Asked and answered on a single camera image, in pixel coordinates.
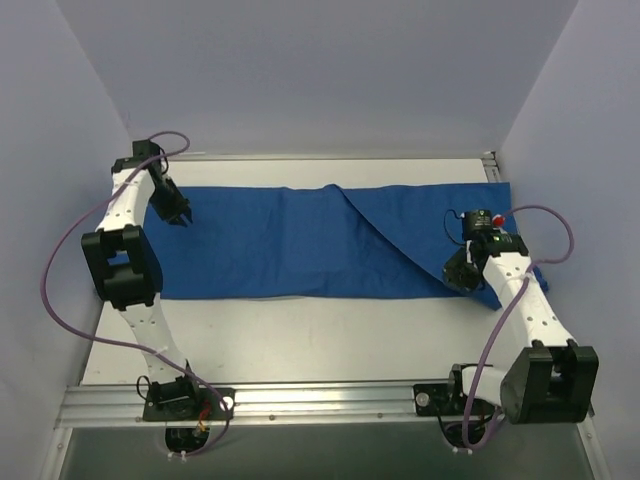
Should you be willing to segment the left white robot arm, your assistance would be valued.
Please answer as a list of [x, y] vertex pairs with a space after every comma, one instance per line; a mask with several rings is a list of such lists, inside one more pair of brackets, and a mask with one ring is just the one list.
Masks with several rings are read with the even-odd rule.
[[96, 230], [82, 236], [82, 251], [99, 297], [126, 321], [136, 344], [146, 348], [147, 401], [190, 419], [200, 411], [202, 395], [185, 374], [189, 362], [166, 322], [163, 274], [143, 230], [148, 208], [170, 225], [188, 226], [190, 203], [168, 175], [165, 151], [152, 140], [135, 141], [132, 155], [116, 160], [111, 173], [116, 197]]

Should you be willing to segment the blue surgical drape cloth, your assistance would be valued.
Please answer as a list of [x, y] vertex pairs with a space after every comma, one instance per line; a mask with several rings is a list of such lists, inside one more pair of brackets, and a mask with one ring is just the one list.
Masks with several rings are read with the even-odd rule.
[[452, 295], [442, 279], [454, 214], [510, 209], [506, 183], [319, 189], [187, 187], [194, 221], [148, 212], [166, 300]]

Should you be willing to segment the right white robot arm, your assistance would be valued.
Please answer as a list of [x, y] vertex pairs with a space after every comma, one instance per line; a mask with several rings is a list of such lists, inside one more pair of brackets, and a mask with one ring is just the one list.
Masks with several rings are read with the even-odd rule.
[[[444, 283], [465, 295], [494, 294], [501, 316], [479, 361], [461, 367], [445, 386], [445, 403], [469, 417], [481, 399], [512, 424], [582, 422], [599, 368], [596, 351], [563, 326], [535, 276], [536, 261], [522, 237], [504, 229], [504, 216], [481, 209], [459, 219], [462, 241], [443, 268]], [[501, 370], [487, 360], [506, 325], [514, 330], [518, 352]]]

